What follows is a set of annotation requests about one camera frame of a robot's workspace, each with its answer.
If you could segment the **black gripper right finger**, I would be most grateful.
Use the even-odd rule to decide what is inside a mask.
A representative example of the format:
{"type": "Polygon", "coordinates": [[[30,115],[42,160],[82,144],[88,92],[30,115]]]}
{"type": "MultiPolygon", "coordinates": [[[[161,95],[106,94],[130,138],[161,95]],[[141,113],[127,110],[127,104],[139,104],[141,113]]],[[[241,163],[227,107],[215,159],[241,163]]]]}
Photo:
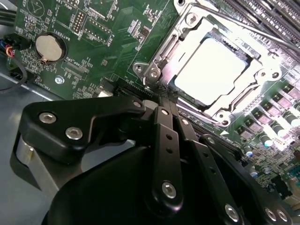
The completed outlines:
{"type": "Polygon", "coordinates": [[[227,145],[209,133],[196,135],[193,125],[180,117],[178,94],[169,94],[169,107],[192,165],[200,172],[214,207],[217,225],[291,225],[281,202],[262,188],[227,145]]]}

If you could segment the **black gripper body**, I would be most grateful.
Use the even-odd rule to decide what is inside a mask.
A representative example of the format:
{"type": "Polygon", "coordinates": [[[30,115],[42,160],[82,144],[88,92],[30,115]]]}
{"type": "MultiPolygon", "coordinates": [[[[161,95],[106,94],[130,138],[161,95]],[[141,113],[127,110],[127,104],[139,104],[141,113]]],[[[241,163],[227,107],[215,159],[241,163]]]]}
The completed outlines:
{"type": "Polygon", "coordinates": [[[199,172],[181,159],[184,202],[172,217],[150,203],[153,155],[130,148],[73,178],[55,195],[45,225],[222,225],[199,172]]]}

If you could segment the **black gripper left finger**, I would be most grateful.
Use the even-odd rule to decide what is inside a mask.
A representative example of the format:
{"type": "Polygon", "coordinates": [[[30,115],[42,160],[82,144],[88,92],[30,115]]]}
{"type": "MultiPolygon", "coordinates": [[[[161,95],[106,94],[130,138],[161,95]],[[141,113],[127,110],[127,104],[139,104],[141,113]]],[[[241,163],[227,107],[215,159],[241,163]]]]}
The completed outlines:
{"type": "Polygon", "coordinates": [[[54,198],[82,173],[86,153],[133,140],[153,154],[149,204],[177,212],[183,203],[179,139],[173,129],[177,114],[176,99],[166,91],[144,101],[117,96],[32,103],[18,128],[11,158],[21,168],[15,173],[54,198]]]}

